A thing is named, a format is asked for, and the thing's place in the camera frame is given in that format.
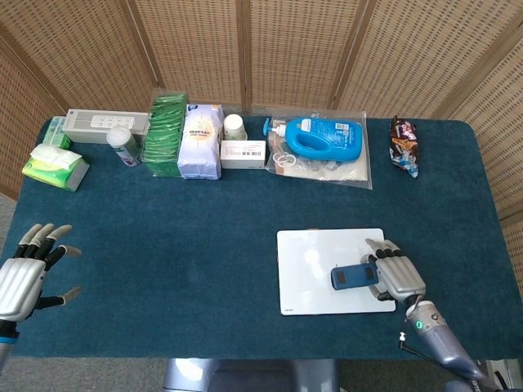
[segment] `gray floor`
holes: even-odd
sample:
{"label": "gray floor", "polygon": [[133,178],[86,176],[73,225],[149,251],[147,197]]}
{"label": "gray floor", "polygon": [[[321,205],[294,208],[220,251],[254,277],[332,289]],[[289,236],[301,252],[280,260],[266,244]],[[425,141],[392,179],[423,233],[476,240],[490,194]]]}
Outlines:
{"label": "gray floor", "polygon": [[[0,194],[0,249],[14,208],[15,203]],[[0,379],[0,392],[159,391],[165,363],[165,359],[13,356]],[[341,372],[342,386],[348,392],[442,391],[449,379],[445,372],[422,361],[342,361]]]}

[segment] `blue bottle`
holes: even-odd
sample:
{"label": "blue bottle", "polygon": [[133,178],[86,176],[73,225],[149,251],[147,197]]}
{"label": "blue bottle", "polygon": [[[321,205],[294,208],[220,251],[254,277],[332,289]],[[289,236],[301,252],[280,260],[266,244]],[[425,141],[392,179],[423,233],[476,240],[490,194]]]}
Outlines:
{"label": "blue bottle", "polygon": [[349,162],[361,154],[363,127],[360,123],[330,118],[294,118],[286,124],[270,127],[269,121],[265,121],[263,135],[272,131],[285,137],[288,147],[304,158]]}

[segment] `table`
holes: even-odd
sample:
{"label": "table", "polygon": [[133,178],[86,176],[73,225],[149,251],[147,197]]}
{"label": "table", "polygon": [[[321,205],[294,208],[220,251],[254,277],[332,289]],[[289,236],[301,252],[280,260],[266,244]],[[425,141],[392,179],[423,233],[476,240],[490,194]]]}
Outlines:
{"label": "table", "polygon": [[[250,139],[264,118],[246,118]],[[388,156],[370,119],[373,190],[229,170],[219,181],[154,178],[108,145],[74,144],[91,168],[76,194],[26,178],[5,259],[34,223],[70,223],[43,295],[81,284],[63,308],[19,326],[15,354],[229,359],[397,359],[404,317],[279,313],[276,232],[380,227],[402,246],[473,358],[523,356],[523,312],[472,129],[414,120],[420,175]],[[411,345],[416,345],[414,334]]]}

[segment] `white box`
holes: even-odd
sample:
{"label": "white box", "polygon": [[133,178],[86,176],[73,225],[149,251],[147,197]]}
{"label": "white box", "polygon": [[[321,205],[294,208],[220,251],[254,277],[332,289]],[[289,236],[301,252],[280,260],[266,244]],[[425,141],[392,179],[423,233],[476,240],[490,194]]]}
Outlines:
{"label": "white box", "polygon": [[224,140],[221,143],[221,167],[224,169],[263,169],[264,140]]}
{"label": "white box", "polygon": [[62,129],[72,141],[77,143],[107,144],[105,135],[110,128],[116,125],[129,128],[136,140],[141,142],[149,127],[149,114],[69,109]]}

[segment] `robotic arm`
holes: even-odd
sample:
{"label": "robotic arm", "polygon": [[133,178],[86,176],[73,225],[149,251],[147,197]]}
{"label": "robotic arm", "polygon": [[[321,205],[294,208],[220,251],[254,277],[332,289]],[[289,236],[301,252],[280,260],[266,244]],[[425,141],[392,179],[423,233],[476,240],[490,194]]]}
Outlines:
{"label": "robotic arm", "polygon": [[65,305],[81,292],[75,287],[61,296],[41,296],[49,269],[65,254],[82,255],[79,249],[67,245],[52,250],[56,240],[72,226],[54,228],[53,224],[34,225],[0,269],[0,375],[18,339],[17,323],[31,317],[35,309]]}
{"label": "robotic arm", "polygon": [[[396,300],[407,307],[400,333],[400,348],[421,356],[459,376],[461,381],[451,381],[445,392],[491,392],[499,388],[467,354],[447,322],[435,307],[424,299],[426,285],[412,261],[391,241],[379,243],[367,239],[374,254],[367,261],[373,264],[380,283],[371,291],[380,301]],[[406,327],[412,324],[423,342],[429,347],[430,359],[405,345]]]}

